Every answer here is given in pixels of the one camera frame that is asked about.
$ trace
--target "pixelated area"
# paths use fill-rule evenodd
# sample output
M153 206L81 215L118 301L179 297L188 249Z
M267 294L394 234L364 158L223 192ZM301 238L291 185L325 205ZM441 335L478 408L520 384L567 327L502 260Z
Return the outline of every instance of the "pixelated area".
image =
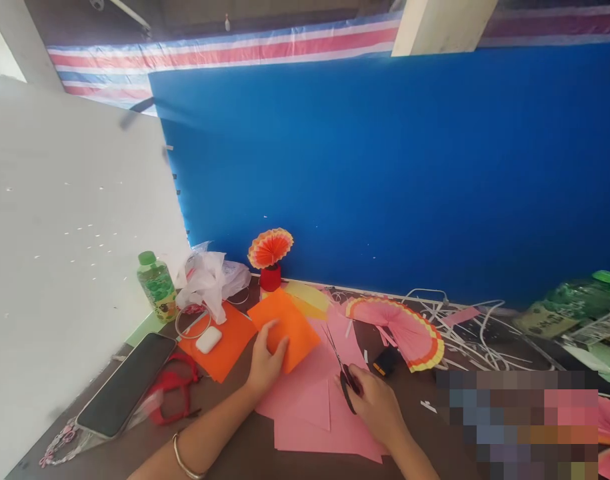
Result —
M584 372L438 371L437 410L482 479L598 478L598 390Z

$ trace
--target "scissors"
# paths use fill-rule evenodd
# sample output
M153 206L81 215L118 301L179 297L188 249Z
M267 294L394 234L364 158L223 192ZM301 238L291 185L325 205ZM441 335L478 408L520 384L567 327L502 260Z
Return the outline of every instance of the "scissors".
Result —
M360 387L358 386L358 383L356 382L353 375L349 371L349 367L346 366L346 364L344 364L342 362L342 360L340 360L340 355L338 355L338 350L336 350L336 345L334 344L333 338L331 337L331 332L329 331L329 327L327 327L326 329L323 329L323 330L325 331L325 336L327 337L327 340L329 340L329 344L331 345L333 352L336 354L336 359L338 360L338 365L340 365L340 386L343 388L343 393L345 394L345 400L347 401L349 410L351 410L351 412L354 415L356 415L356 410L353 409L351 399L349 398L349 393L347 392L347 384L349 384L349 386L351 387L351 389L353 390L353 392L356 395L360 395Z

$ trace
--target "phone screen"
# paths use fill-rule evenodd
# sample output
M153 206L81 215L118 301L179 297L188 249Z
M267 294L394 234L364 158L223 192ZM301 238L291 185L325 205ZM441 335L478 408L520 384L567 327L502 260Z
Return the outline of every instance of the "phone screen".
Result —
M148 333L80 412L77 424L106 437L115 437L174 348L174 340Z

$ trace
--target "red lanyard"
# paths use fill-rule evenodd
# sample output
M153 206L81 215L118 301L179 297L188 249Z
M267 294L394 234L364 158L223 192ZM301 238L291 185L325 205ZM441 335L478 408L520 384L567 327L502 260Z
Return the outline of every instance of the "red lanyard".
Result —
M189 366L189 368L191 369L191 376L183 377L182 375L180 375L176 372L163 370L158 375L158 378L156 378L156 382L149 389L147 396L151 395L152 393L157 392L158 390L162 390L163 395L164 395L165 392L168 392L171 390L176 390L176 389L180 388L183 390L183 396L185 398L185 409L182 412L178 412L170 417L164 417L162 410L161 410L161 406L158 407L156 410L154 410L150 414L151 420L158 425L168 425L168 424L176 422L180 419L186 418L190 415L196 414L196 413L198 413L198 411L200 411L200 409L198 409L194 412L189 411L189 409L191 408L191 397L190 397L190 392L189 392L189 386L192 383L198 383L198 381L200 380L200 374L198 373L198 366L197 366L196 362L194 361L193 358L188 356L186 353L178 352L178 353L172 354L172 356L169 357L169 360L167 360L167 363L165 364L165 366L167 366L170 362L172 362L174 360L179 360L181 362L186 363L187 366Z

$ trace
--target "red white blue striped tarp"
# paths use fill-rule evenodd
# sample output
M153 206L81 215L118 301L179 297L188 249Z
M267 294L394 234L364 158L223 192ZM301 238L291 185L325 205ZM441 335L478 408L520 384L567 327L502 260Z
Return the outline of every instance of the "red white blue striped tarp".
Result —
M396 12L248 35L48 52L68 93L130 108L151 96L147 74L154 71L389 56L400 17Z
M147 74L154 71L389 56L400 18L395 12L247 35L48 51L67 92L130 108L151 96ZM604 42L610 5L496 10L479 47Z

